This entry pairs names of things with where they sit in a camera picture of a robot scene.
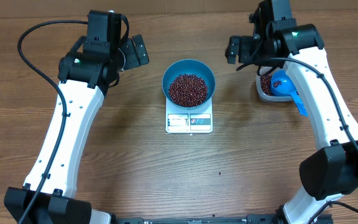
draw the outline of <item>black cable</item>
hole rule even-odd
[[[127,26],[127,30],[125,31],[124,36],[122,36],[121,40],[120,40],[120,46],[123,46],[127,40],[128,40],[128,35],[129,35],[129,22],[126,16],[121,15],[121,20],[125,23],[125,25]]]
[[[266,39],[267,40],[270,40],[270,37],[269,37],[269,30],[270,30],[270,26],[273,24],[273,21],[270,21],[266,24],[266,30],[265,30],[265,34],[266,34]]]
[[[315,220],[315,218],[317,218],[319,215],[322,214],[322,212],[328,207],[328,206],[332,206],[332,205],[340,205],[342,207],[345,207],[349,210],[352,210],[353,212],[356,212],[358,213],[358,209],[357,208],[354,208],[348,204],[345,204],[343,202],[337,202],[337,201],[328,201],[326,202],[310,219],[309,219],[309,222],[308,224],[312,224],[313,221]]]
[[[269,71],[267,71],[264,75],[270,75],[277,67],[272,67]]]
[[[59,130],[59,134],[57,136],[56,139],[56,143],[55,143],[55,147],[53,148],[53,151],[50,155],[47,167],[45,168],[45,172],[42,174],[42,178],[40,181],[40,184],[37,187],[37,190],[35,191],[34,196],[32,197],[30,203],[28,204],[27,208],[24,210],[23,215],[21,216],[20,220],[17,222],[17,224],[21,224],[24,219],[26,218],[26,216],[29,214],[35,199],[37,198],[38,194],[41,192],[42,187],[44,186],[44,183],[47,179],[47,176],[49,174],[49,170],[52,166],[53,160],[56,156],[57,153],[57,149],[59,148],[60,145],[60,141],[62,140],[62,136],[63,136],[63,132],[65,129],[65,125],[66,125],[66,118],[67,118],[67,105],[66,105],[66,99],[63,96],[62,91],[59,89],[58,85],[56,85],[56,83],[53,82],[52,79],[50,79],[48,76],[46,76],[46,74],[44,74],[43,72],[41,72],[37,67],[35,67],[34,65],[32,65],[28,59],[24,56],[23,52],[22,52],[22,42],[24,40],[24,37],[26,37],[29,33],[31,33],[33,30],[38,29],[39,27],[43,27],[43,26],[47,26],[50,24],[88,24],[88,22],[86,21],[76,21],[76,20],[59,20],[59,21],[48,21],[48,22],[43,22],[41,24],[35,25],[33,27],[31,27],[30,29],[28,29],[27,31],[25,31],[19,38],[19,41],[17,43],[17,51],[19,52],[20,57],[23,59],[23,61],[31,68],[33,69],[35,72],[37,72],[42,78],[44,78],[46,81],[49,82],[49,84],[51,84],[51,86],[54,87],[54,89],[57,91],[61,101],[62,101],[62,106],[63,106],[63,113],[62,113],[62,124],[60,125],[60,130]]]
[[[111,88],[111,87],[114,87],[114,86],[118,85],[118,83],[119,83],[119,73],[117,74],[117,79],[116,79],[116,82],[115,82],[114,84],[112,84],[111,86],[109,86],[109,88]]]
[[[256,70],[256,74],[258,75],[258,76],[260,76],[260,68],[262,68],[262,66],[258,66],[258,69]]]
[[[86,36],[81,36],[80,38],[78,38],[78,40],[71,47],[70,52],[73,53],[73,54],[75,52],[77,52],[77,50],[80,49],[80,47],[83,44],[85,39],[86,39]]]
[[[307,63],[304,63],[302,61],[299,61],[297,59],[293,59],[293,58],[269,58],[267,60],[263,60],[263,61],[260,61],[260,62],[269,62],[269,61],[276,61],[276,62],[293,62],[293,63],[297,63],[297,64],[300,64],[308,69],[310,69],[311,71],[315,72],[315,74],[317,75],[318,78],[320,78],[324,84],[326,85],[327,89],[328,89],[328,92],[329,94],[331,95],[331,98],[333,99],[333,103],[335,105],[335,108],[336,108],[336,111],[338,113],[338,116],[339,116],[339,120],[342,124],[342,129],[345,131],[347,137],[349,138],[350,142],[353,144],[353,146],[355,147],[357,153],[358,153],[358,145],[356,143],[356,141],[354,140],[352,134],[350,133],[349,131],[349,126],[346,124],[345,122],[345,119],[343,117],[343,114],[342,114],[342,111],[341,111],[341,107],[339,106],[339,103],[338,103],[338,100],[336,99],[336,96],[335,96],[335,93],[334,93],[334,90],[333,88],[331,87],[331,85],[329,84],[329,82],[327,81],[327,79],[324,77],[324,74],[320,73],[316,68],[314,68],[313,66],[307,64]],[[313,215],[314,218],[312,217],[311,220],[309,221],[309,223],[311,223],[316,217],[318,217],[318,215],[320,215],[321,212],[323,212],[325,210],[325,208],[327,206],[330,206],[331,204],[337,204],[337,205],[341,205],[343,207],[346,207],[354,212],[357,212],[358,213],[358,209],[350,206],[350,205],[346,205],[345,203],[342,203],[342,202],[334,202],[334,201],[330,201],[330,202],[327,202],[323,207],[321,207],[318,212]]]
[[[249,57],[249,60],[252,60],[255,57],[256,53],[259,51],[259,49],[262,46],[262,44],[263,44],[263,40],[260,40],[259,45],[256,46],[256,48],[254,50],[254,53],[252,53],[252,55]],[[251,63],[241,65],[240,67],[238,67],[236,69],[236,71],[238,72],[239,70],[243,69],[244,67],[246,67],[248,65],[251,65]]]

